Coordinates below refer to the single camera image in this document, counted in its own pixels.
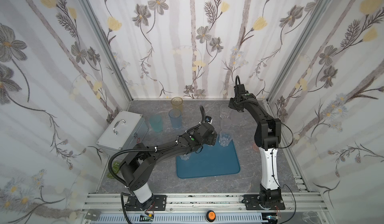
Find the clear ribbed glass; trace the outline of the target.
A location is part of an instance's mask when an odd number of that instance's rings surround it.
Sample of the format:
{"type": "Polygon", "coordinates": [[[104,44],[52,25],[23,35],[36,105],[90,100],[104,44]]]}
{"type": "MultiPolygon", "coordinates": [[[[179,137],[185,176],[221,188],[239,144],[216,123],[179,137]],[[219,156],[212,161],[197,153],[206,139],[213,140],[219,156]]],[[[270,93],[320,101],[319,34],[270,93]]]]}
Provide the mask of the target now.
{"type": "Polygon", "coordinates": [[[182,161],[188,161],[190,159],[190,157],[191,157],[191,154],[186,154],[186,155],[180,156],[180,159],[182,161]]]}
{"type": "Polygon", "coordinates": [[[227,147],[233,140],[233,133],[230,130],[222,130],[219,136],[219,144],[222,147],[227,147]]]}

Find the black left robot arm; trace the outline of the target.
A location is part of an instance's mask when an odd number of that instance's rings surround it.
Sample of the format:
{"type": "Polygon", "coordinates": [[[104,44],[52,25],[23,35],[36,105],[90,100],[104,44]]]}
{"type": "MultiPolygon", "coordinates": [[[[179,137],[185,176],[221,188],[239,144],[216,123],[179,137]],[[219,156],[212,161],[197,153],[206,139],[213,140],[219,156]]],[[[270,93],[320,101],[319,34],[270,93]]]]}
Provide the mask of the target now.
{"type": "Polygon", "coordinates": [[[121,197],[134,195],[140,210],[151,209],[155,197],[148,180],[156,164],[198,153],[205,145],[216,144],[218,134],[211,125],[212,118],[206,116],[203,106],[200,106],[200,112],[202,120],[199,124],[178,135],[174,141],[153,147],[139,143],[133,149],[119,151],[110,157],[107,165],[110,174],[129,190],[129,193],[121,193],[121,197]]]}

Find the frosted plastic cup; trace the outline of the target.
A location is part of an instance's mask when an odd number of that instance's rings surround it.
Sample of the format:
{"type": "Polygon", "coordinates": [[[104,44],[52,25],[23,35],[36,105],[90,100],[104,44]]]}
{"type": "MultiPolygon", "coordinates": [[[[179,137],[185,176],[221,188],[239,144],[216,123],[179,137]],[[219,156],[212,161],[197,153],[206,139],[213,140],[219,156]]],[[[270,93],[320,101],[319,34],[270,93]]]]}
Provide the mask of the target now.
{"type": "Polygon", "coordinates": [[[232,127],[232,121],[229,118],[221,119],[221,130],[230,130],[232,127]]]}

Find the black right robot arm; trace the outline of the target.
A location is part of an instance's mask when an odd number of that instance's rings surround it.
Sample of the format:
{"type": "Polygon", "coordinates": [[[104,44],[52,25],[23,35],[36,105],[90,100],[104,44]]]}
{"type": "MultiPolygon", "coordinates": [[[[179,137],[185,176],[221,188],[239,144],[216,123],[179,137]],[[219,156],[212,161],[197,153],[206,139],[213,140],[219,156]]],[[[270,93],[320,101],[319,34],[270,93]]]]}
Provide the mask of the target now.
{"type": "Polygon", "coordinates": [[[234,92],[235,96],[230,99],[229,108],[239,113],[247,110],[256,121],[254,142],[260,150],[262,162],[260,192],[258,195],[244,195],[242,203],[248,211],[285,210],[282,188],[289,187],[279,184],[277,173],[277,154],[280,149],[283,123],[267,113],[263,103],[246,90],[239,76],[236,76],[234,92]]]}

